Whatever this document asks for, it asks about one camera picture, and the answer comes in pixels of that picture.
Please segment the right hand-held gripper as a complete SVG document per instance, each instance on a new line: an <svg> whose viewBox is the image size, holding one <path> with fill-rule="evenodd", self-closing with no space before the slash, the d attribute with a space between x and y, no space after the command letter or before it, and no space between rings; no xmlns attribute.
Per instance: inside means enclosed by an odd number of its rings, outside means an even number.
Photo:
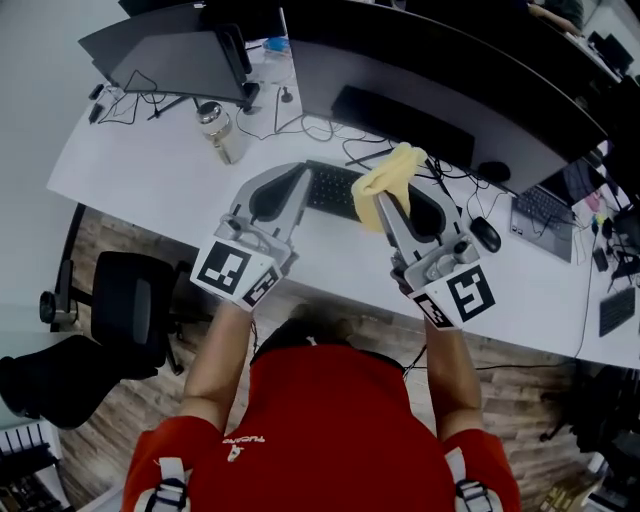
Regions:
<svg viewBox="0 0 640 512"><path fill-rule="evenodd" d="M410 289L408 297L438 330L458 329L495 305L472 239L461 235L453 200L422 181L408 188L410 212L388 192L377 195L377 212L389 243L397 250L393 269ZM414 250L432 250L414 260Z"/></svg>

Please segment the black far desk monitor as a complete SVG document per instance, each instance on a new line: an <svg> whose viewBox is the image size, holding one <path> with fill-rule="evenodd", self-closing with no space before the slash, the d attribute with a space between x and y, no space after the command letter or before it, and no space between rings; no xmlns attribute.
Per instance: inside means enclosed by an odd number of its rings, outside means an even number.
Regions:
<svg viewBox="0 0 640 512"><path fill-rule="evenodd" d="M588 37L588 43L612 72L620 76L628 73L634 58L613 34L602 37L593 31Z"/></svg>

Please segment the yellow cloth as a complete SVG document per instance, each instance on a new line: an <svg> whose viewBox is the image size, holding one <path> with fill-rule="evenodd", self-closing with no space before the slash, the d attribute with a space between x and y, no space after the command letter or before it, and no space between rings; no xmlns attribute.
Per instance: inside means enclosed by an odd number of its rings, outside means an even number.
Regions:
<svg viewBox="0 0 640 512"><path fill-rule="evenodd" d="M384 228L374 204L374 197L388 192L400 203L405 214L410 213L409 182L428 154L407 142L399 144L375 169L357 179L351 193L356 214L364 227L383 233Z"/></svg>

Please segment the small black keyboard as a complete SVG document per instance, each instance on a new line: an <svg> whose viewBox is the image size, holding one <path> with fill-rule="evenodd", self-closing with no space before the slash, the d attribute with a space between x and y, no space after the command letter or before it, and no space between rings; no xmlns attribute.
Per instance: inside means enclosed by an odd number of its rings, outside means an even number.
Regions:
<svg viewBox="0 0 640 512"><path fill-rule="evenodd" d="M635 289L630 287L604 299L599 306L599 336L616 330L635 315Z"/></svg>

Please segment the black monitor back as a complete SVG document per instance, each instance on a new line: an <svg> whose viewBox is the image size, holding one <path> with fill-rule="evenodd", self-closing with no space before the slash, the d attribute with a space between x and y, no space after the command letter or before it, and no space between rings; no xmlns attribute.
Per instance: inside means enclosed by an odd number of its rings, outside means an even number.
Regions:
<svg viewBox="0 0 640 512"><path fill-rule="evenodd" d="M194 14L200 28L235 25L245 40L286 35L280 0L118 0L130 17L170 10Z"/></svg>

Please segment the clear bottle with metal lid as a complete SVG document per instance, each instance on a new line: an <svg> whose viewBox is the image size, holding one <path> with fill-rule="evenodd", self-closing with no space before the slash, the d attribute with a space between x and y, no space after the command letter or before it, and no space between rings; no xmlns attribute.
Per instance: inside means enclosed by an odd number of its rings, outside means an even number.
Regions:
<svg viewBox="0 0 640 512"><path fill-rule="evenodd" d="M220 103L202 103L197 109L197 119L204 137L223 163L233 165L243 158L248 147L247 137Z"/></svg>

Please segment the person's legs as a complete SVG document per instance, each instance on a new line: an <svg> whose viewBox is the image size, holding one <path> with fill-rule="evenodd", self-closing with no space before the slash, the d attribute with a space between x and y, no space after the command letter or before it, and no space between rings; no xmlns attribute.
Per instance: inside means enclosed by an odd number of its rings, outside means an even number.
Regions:
<svg viewBox="0 0 640 512"><path fill-rule="evenodd" d="M377 378L400 378L402 366L381 354L360 350L347 341L336 324L305 305L262 343L250 364L255 378L312 375L373 375Z"/></svg>

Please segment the black office chair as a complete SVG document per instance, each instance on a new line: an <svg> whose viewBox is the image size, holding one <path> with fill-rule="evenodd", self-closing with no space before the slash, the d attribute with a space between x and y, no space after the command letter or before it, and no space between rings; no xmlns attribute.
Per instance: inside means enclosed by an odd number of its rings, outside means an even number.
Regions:
<svg viewBox="0 0 640 512"><path fill-rule="evenodd" d="M211 321L204 313L172 310L181 274L157 258L126 252L99 255L91 293L71 287L68 298L91 309L90 336L74 334L44 350L0 359L0 399L19 417L45 419L60 429L76 429L123 380L141 381L175 359L170 338L186 323Z"/></svg>
<svg viewBox="0 0 640 512"><path fill-rule="evenodd" d="M598 453L608 463L605 486L625 497L622 511L640 512L640 370L605 366L591 376L577 367L568 390L541 399L557 403L560 417L540 440L568 426L582 453Z"/></svg>

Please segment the black tripod stand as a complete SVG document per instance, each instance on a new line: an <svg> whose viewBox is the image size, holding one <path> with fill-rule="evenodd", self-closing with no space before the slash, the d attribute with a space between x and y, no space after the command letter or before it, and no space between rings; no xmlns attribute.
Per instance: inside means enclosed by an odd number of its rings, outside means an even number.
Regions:
<svg viewBox="0 0 640 512"><path fill-rule="evenodd" d="M592 260L599 272L609 276L608 290L619 281L640 287L640 210L626 206L605 217L611 221L601 226L592 223Z"/></svg>

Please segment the printed cardboard box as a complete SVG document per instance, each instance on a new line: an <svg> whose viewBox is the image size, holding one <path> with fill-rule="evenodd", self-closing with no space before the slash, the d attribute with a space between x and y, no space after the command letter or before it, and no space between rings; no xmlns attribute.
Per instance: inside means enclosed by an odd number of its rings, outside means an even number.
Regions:
<svg viewBox="0 0 640 512"><path fill-rule="evenodd" d="M584 512L587 497L601 483L601 477L588 471L569 475L551 487L537 512Z"/></svg>

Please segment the black desk leg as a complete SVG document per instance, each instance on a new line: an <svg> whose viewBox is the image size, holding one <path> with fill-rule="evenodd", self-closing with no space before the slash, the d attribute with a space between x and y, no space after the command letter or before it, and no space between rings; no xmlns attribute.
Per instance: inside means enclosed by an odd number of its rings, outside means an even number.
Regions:
<svg viewBox="0 0 640 512"><path fill-rule="evenodd" d="M76 209L72 216L69 229L67 232L67 236L65 239L65 243L63 246L63 250L62 250L60 265L58 268L58 274L57 274L55 288L54 288L55 292L58 292L60 290L60 286L62 282L62 274L63 274L63 264L65 261L71 259L76 237L79 231L80 224L83 220L85 211L86 211L86 206L84 204L78 203L76 205Z"/></svg>

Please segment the black curved monitor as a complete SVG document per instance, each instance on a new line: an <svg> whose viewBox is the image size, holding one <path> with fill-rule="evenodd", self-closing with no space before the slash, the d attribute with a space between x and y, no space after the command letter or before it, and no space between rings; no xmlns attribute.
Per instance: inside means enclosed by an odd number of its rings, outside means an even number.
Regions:
<svg viewBox="0 0 640 512"><path fill-rule="evenodd" d="M94 66L127 93L166 94L233 103L249 110L259 85L235 25L200 28L173 10L131 17L79 40Z"/></svg>
<svg viewBox="0 0 640 512"><path fill-rule="evenodd" d="M520 193L606 137L555 84L455 26L355 0L284 0L303 111L467 170L507 166Z"/></svg>

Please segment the black computer mouse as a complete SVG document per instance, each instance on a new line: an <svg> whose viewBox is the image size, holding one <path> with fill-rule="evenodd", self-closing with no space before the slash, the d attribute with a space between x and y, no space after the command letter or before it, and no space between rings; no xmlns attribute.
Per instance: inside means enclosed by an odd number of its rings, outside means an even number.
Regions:
<svg viewBox="0 0 640 512"><path fill-rule="evenodd" d="M497 253L502 246L502 240L496 229L483 217L476 217L469 226L470 232L479 243L490 253Z"/></svg>

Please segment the grey laptop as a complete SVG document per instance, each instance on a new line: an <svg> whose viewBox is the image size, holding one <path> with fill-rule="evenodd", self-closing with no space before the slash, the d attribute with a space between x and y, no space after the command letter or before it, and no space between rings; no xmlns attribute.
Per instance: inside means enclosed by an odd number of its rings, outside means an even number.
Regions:
<svg viewBox="0 0 640 512"><path fill-rule="evenodd" d="M512 200L511 231L551 255L572 262L573 208L606 183L582 158Z"/></svg>

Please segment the person's red shirt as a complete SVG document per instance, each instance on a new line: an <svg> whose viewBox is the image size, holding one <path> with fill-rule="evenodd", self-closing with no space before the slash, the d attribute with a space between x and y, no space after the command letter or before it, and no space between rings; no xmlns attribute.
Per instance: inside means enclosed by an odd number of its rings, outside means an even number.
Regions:
<svg viewBox="0 0 640 512"><path fill-rule="evenodd" d="M400 370L346 346L281 349L251 367L232 433L176 416L140 436L122 510L175 457L190 474L192 512L454 512L452 452L504 512L521 511L500 440L478 429L438 440L412 414Z"/></svg>

